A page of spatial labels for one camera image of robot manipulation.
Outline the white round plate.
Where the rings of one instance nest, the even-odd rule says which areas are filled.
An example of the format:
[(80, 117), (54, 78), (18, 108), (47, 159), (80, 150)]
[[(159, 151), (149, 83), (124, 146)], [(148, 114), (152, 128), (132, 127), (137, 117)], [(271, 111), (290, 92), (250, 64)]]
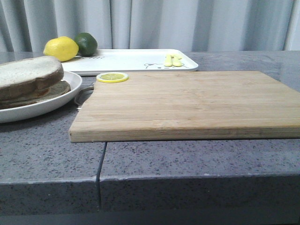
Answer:
[(54, 97), (39, 103), (9, 109), (1, 109), (0, 122), (7, 123), (25, 120), (62, 107), (79, 93), (80, 86), (83, 82), (81, 76), (68, 71), (64, 72), (63, 80), (69, 83), (71, 91), (59, 97)]

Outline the white bread slice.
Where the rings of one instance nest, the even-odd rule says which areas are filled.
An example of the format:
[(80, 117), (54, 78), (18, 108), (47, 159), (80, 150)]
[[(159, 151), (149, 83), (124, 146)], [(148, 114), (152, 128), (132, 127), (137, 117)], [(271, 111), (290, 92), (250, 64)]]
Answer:
[(43, 90), (64, 76), (61, 62), (53, 56), (12, 61), (0, 66), (0, 99), (11, 100)]

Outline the white bear tray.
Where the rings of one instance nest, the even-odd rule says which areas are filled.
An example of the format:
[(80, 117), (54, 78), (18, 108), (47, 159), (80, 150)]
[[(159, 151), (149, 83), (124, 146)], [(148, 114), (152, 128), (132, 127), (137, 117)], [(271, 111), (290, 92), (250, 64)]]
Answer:
[[(166, 67), (167, 55), (180, 58), (182, 66)], [(81, 76), (92, 76), (106, 72), (126, 72), (143, 70), (182, 70), (196, 71), (198, 64), (176, 49), (98, 49), (91, 57), (76, 56), (62, 63), (65, 71)]]

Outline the bottom bread slice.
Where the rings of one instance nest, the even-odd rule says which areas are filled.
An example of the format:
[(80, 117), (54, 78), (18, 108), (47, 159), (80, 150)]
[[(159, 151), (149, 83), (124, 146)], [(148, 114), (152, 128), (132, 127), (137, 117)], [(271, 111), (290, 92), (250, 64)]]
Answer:
[(31, 105), (35, 103), (39, 103), (42, 101), (46, 101), (55, 97), (59, 97), (63, 94), (68, 93), (71, 91), (70, 85), (67, 81), (60, 81), (53, 86), (49, 87), (51, 90), (49, 91), (48, 94), (44, 96), (36, 96), (33, 93), (26, 94), (21, 97), (17, 97), (14, 99), (10, 100), (4, 100), (0, 102), (0, 108), (1, 109), (9, 109), (9, 108), (15, 108), (15, 107), (20, 107), (20, 106), (25, 106), (25, 105)]

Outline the wooden cutting board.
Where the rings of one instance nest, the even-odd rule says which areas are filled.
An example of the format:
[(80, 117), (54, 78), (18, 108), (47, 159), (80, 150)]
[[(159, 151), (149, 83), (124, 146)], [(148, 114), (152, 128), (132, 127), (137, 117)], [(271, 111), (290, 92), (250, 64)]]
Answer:
[(300, 94), (257, 71), (131, 72), (95, 82), (73, 143), (298, 138)]

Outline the lemon slice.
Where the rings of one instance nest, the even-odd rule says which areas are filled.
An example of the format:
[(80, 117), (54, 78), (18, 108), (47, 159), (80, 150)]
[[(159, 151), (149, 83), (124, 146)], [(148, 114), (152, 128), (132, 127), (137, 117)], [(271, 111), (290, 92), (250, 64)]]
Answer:
[(121, 72), (101, 73), (96, 76), (98, 82), (102, 83), (120, 83), (129, 78), (129, 75)]

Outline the yellow plastic fork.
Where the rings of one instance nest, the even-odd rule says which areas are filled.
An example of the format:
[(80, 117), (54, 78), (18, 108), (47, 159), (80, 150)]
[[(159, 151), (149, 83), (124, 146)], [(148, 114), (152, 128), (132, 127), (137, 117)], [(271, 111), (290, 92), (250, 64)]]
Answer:
[(165, 67), (172, 67), (173, 66), (173, 55), (172, 54), (167, 54), (165, 56), (164, 66)]

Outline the green lime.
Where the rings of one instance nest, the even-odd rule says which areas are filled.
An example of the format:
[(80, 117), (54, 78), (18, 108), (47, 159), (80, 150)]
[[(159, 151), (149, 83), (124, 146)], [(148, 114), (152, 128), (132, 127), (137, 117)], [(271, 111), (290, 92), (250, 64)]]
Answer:
[(79, 54), (83, 57), (92, 56), (97, 52), (98, 43), (90, 33), (76, 35), (74, 41), (79, 46)]

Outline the yellow lemon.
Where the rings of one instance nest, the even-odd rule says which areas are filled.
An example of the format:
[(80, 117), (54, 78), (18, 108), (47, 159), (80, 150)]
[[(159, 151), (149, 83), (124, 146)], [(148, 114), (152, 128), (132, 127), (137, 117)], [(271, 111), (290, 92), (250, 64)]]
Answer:
[(66, 36), (49, 40), (44, 48), (44, 55), (56, 57), (64, 62), (73, 59), (79, 51), (77, 43)]

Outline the fried egg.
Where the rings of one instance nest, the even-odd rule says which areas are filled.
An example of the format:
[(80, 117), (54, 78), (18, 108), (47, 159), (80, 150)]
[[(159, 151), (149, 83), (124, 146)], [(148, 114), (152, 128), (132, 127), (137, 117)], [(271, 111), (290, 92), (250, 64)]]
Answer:
[(42, 90), (35, 91), (34, 94), (38, 97), (39, 96), (44, 96), (44, 95), (48, 94), (50, 90), (51, 90), (51, 88), (45, 88), (45, 89), (42, 89)]

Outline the grey curtain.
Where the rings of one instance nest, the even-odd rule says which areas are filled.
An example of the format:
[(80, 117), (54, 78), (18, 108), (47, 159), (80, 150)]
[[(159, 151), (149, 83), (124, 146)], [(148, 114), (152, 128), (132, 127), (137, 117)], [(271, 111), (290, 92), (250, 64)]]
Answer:
[(297, 0), (3, 0), (0, 49), (90, 33), (101, 49), (298, 50)]

